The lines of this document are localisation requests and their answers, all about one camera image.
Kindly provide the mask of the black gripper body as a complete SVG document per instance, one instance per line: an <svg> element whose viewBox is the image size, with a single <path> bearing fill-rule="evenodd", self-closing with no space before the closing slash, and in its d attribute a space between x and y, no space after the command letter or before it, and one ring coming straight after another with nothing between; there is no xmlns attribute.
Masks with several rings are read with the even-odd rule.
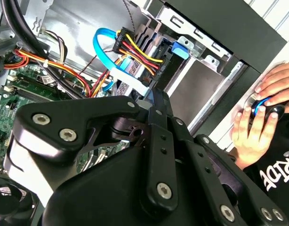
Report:
<svg viewBox="0 0 289 226"><path fill-rule="evenodd" d="M203 226L199 190L173 145L129 147L61 184L44 226Z"/></svg>

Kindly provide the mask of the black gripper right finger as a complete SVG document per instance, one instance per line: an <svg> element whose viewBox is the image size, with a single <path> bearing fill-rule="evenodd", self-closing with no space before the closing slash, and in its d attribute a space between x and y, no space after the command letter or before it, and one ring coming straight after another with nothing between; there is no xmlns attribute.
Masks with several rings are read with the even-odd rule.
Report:
<svg viewBox="0 0 289 226"><path fill-rule="evenodd" d="M286 215L236 165L234 157L206 136L192 137L183 121L173 117L169 97L162 94L174 144L199 190L197 210L205 226L287 226Z"/></svg>

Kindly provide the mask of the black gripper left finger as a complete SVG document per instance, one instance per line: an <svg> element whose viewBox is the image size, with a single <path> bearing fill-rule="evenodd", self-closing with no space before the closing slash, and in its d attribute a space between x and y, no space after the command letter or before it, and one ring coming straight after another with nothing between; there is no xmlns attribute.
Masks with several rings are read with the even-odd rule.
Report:
<svg viewBox="0 0 289 226"><path fill-rule="evenodd" d="M16 113L11 159L46 208L65 181L127 150L174 145L160 90L144 106L127 96L29 104Z"/></svg>

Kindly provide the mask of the person right hand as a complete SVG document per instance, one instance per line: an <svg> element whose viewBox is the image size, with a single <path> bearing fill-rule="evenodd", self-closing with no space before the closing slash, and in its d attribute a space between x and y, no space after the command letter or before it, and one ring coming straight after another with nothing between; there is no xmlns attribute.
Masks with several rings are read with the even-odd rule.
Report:
<svg viewBox="0 0 289 226"><path fill-rule="evenodd" d="M289 113L289 63L273 68L255 89L256 99L267 97L266 106L285 103L285 112Z"/></svg>

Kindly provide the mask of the person left hand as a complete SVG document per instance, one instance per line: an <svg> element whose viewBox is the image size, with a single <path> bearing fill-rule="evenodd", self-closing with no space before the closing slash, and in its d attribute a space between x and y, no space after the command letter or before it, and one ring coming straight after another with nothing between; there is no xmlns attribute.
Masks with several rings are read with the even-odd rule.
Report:
<svg viewBox="0 0 289 226"><path fill-rule="evenodd" d="M268 150L278 122L278 114L271 113L265 121L265 107L261 106L249 126L251 107L236 115L232 142L236 148L236 165L241 169L257 162Z"/></svg>

